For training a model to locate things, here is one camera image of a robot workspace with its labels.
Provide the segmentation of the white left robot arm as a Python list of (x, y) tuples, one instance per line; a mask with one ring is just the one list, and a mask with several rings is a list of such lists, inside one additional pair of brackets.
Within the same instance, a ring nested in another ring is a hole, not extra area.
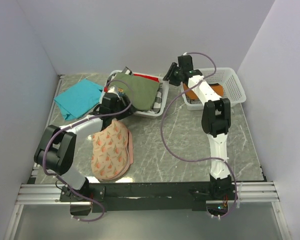
[(49, 125), (45, 128), (34, 154), (34, 162), (48, 176), (55, 176), (72, 189), (78, 201), (90, 195), (89, 180), (73, 166), (78, 138), (95, 133), (105, 134), (115, 120), (131, 116), (136, 110), (125, 94), (107, 92), (92, 113), (65, 126)]

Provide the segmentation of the white clothes basket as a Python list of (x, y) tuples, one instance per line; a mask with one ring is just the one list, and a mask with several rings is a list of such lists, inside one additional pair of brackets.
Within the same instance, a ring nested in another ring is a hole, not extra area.
[(132, 101), (135, 115), (155, 119), (163, 114), (169, 83), (162, 77), (132, 72), (125, 67), (111, 72), (106, 84), (114, 87), (120, 96)]

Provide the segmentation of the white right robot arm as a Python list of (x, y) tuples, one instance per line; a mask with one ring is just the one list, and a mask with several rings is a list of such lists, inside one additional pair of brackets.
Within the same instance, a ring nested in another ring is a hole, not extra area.
[(173, 62), (164, 76), (173, 86), (185, 84), (183, 94), (193, 91), (203, 105), (201, 127), (208, 137), (211, 169), (209, 174), (209, 195), (214, 199), (225, 199), (235, 192), (232, 181), (233, 170), (228, 164), (227, 139), (231, 127), (231, 102), (222, 97), (207, 83), (207, 78), (216, 74), (204, 75), (195, 69), (191, 53), (184, 53)]

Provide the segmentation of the orange bra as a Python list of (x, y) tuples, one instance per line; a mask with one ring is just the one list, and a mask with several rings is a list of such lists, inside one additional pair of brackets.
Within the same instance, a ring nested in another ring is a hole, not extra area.
[[(219, 96), (223, 96), (224, 95), (224, 89), (223, 87), (216, 83), (216, 84), (209, 84), (209, 86), (219, 95)], [(198, 96), (192, 91), (188, 91), (186, 94), (185, 94), (190, 100), (198, 100)]]

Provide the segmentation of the floral pink bra laundry bag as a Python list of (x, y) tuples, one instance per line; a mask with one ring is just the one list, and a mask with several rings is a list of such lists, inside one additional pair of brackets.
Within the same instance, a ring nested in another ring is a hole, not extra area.
[(116, 180), (133, 163), (132, 133), (122, 122), (113, 119), (106, 129), (92, 135), (91, 170), (96, 179)]

